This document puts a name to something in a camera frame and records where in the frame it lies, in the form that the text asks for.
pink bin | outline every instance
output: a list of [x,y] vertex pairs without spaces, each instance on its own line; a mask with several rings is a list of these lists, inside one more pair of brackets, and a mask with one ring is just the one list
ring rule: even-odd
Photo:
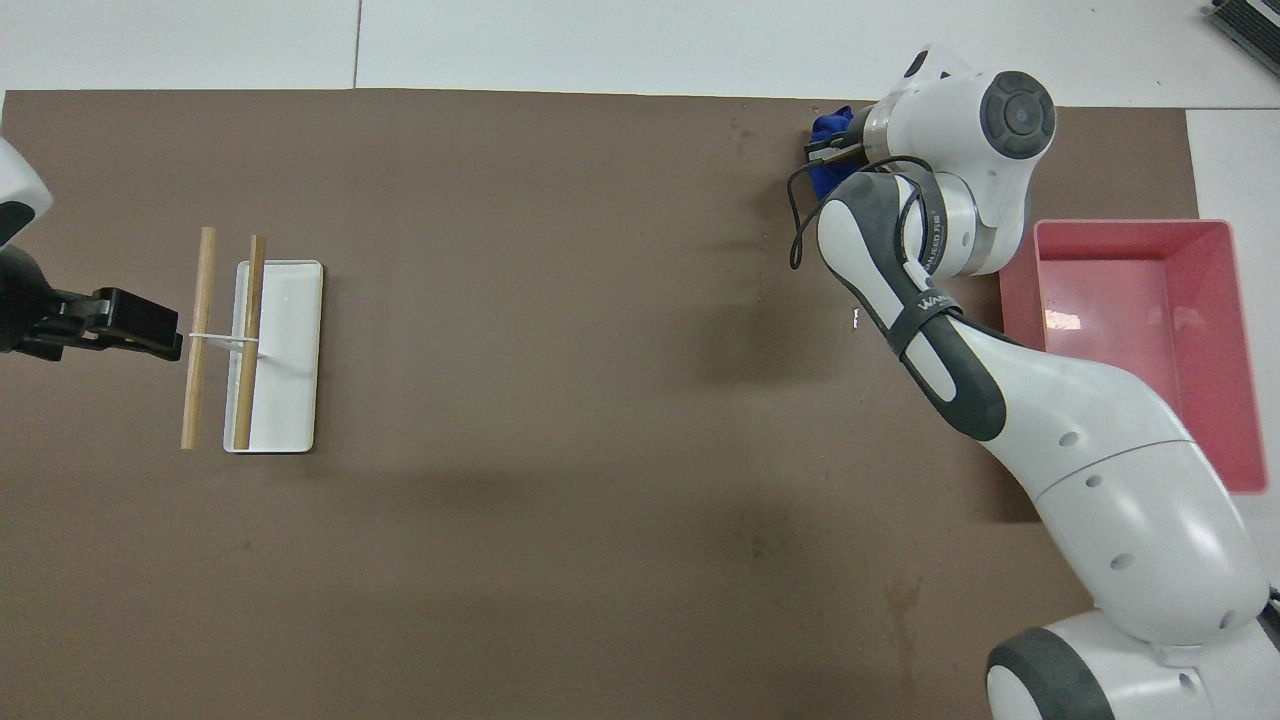
[[1224,220],[1041,220],[1000,273],[1005,333],[1124,368],[1183,419],[1231,492],[1267,487]]

white floor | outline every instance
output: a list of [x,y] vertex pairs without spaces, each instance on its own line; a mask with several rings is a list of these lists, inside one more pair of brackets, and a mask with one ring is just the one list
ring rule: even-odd
[[[0,88],[439,87],[878,97],[927,42],[1060,105],[1187,108],[1202,217],[1235,228],[1280,464],[1280,79],[1207,0],[99,0],[0,3]],[[4,94],[0,90],[0,110]],[[1261,108],[1263,110],[1242,110]],[[1277,483],[1272,470],[1272,483]],[[1280,491],[1239,498],[1280,579]]]

blue object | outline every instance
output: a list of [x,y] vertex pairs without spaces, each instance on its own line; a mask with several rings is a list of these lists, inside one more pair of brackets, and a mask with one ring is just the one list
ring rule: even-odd
[[[845,132],[849,129],[849,123],[852,119],[854,109],[849,105],[845,105],[829,115],[819,115],[818,119],[813,122],[812,142],[827,140],[837,132]],[[832,190],[836,190],[837,184],[844,182],[844,179],[849,176],[854,174],[855,169],[856,168],[847,163],[832,163],[831,165],[809,168],[809,181],[813,183],[813,193],[818,196],[818,200],[827,197]]]

wooden stick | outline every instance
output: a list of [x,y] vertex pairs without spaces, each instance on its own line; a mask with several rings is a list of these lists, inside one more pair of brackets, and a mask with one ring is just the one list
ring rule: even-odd
[[236,430],[232,450],[248,450],[253,421],[253,383],[257,379],[257,336],[262,322],[262,270],[266,264],[266,238],[255,234],[250,242],[248,290],[244,297],[244,332],[250,338],[241,354],[241,377],[236,392]]
[[[209,332],[209,305],[214,300],[214,258],[218,231],[200,228],[200,260],[196,264],[196,307],[191,311],[191,332]],[[187,395],[182,404],[183,450],[196,450],[200,434],[200,404],[205,396],[205,338],[187,337]]]

brown cardboard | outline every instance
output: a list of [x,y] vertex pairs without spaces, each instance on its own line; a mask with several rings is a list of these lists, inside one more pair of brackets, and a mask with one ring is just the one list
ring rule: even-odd
[[[1089,607],[782,179],[832,102],[10,92],[55,287],[328,269],[316,448],[178,451],[183,364],[0,357],[10,717],[984,717]],[[812,195],[805,195],[812,202]],[[1180,111],[1065,109],[1037,217],[1194,217]],[[993,278],[963,286],[997,322]]]

